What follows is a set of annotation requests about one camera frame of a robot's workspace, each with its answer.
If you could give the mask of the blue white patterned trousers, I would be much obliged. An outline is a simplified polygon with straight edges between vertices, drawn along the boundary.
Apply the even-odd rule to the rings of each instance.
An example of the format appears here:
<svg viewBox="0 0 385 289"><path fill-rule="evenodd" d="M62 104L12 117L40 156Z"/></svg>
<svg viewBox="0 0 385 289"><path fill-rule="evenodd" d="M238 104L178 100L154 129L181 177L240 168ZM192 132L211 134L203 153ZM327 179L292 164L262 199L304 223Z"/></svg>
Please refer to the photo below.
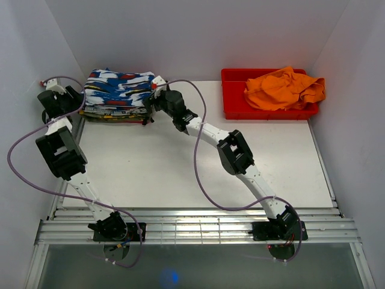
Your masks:
<svg viewBox="0 0 385 289"><path fill-rule="evenodd" d="M152 72L120 73L93 70L84 85L88 106L142 107L152 92Z"/></svg>

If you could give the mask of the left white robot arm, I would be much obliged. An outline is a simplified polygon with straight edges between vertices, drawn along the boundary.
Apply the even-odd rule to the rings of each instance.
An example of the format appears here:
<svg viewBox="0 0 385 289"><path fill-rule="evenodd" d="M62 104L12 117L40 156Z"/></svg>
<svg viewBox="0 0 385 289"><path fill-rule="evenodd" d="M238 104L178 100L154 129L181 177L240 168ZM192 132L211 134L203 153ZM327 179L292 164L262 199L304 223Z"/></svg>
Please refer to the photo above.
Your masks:
<svg viewBox="0 0 385 289"><path fill-rule="evenodd" d="M81 106L83 95L69 85L47 84L37 99L48 116L47 122L51 122L44 136L35 141L48 168L72 186L88 206L94 218L94 223L88 225L91 230L109 240L124 239L128 227L112 205L102 206L87 175L86 156L72 134L73 120L68 114Z"/></svg>

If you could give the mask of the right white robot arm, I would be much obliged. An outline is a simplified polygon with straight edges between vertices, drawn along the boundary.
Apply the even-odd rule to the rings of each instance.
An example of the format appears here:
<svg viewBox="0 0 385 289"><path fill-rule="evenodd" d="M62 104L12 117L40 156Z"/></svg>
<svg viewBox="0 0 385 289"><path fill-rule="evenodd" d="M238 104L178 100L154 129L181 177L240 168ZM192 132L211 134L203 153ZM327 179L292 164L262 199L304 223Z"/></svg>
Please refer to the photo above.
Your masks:
<svg viewBox="0 0 385 289"><path fill-rule="evenodd" d="M287 201L274 195L240 131L225 131L206 123L204 117L186 107L182 94L176 90L157 89L144 105L149 111L163 111L178 131L195 137L197 143L204 141L217 149L224 170L237 177L265 211L267 220L253 226L257 240L303 239L304 225L297 212Z"/></svg>

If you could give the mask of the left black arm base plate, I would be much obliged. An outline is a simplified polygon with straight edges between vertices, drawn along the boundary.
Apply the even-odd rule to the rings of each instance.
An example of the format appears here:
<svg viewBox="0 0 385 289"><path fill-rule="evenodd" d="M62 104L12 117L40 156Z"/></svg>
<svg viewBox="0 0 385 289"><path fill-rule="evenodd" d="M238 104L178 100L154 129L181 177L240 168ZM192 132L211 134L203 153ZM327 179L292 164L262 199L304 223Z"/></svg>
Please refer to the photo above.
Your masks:
<svg viewBox="0 0 385 289"><path fill-rule="evenodd" d="M121 243L124 241L139 242L140 234L141 234L142 241L145 241L147 224L144 222L139 222L138 224L140 229L137 228L135 223L127 223L126 235L122 238L106 238L101 234L99 234L98 232L94 232L92 240L96 242L113 242L113 241L121 242Z"/></svg>

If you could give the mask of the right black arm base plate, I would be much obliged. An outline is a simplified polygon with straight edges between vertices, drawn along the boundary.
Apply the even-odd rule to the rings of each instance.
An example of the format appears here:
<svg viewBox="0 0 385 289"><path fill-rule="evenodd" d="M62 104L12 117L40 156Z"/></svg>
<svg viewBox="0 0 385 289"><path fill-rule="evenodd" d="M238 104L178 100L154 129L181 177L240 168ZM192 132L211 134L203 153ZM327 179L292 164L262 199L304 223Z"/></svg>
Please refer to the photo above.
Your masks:
<svg viewBox="0 0 385 289"><path fill-rule="evenodd" d="M253 236L254 241L278 241L278 240L294 240L299 241L300 235L302 240L308 240L308 234L305 223L301 221L296 222L294 226L289 229L282 229L273 225L272 222L252 222L251 231L248 232Z"/></svg>

